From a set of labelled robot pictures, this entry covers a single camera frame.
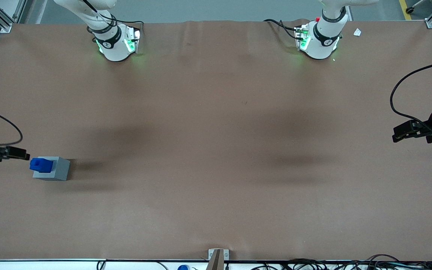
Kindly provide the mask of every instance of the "gray box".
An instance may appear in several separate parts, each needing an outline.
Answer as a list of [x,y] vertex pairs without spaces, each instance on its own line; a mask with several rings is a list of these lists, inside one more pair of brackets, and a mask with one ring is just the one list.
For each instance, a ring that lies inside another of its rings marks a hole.
[[66,181],[69,172],[70,161],[62,157],[38,157],[40,159],[47,159],[53,161],[51,172],[37,172],[33,173],[33,178],[45,181]]

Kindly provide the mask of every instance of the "table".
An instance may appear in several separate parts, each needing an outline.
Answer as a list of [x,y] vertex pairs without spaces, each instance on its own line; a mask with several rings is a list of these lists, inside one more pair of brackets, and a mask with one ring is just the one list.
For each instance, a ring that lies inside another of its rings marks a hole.
[[[394,144],[389,107],[432,63],[432,29],[343,34],[312,60],[266,22],[147,24],[140,55],[111,63],[84,25],[14,25],[0,114],[72,172],[0,163],[0,258],[432,260],[432,145]],[[426,119],[432,69],[395,106]],[[16,136],[0,120],[0,142]]]

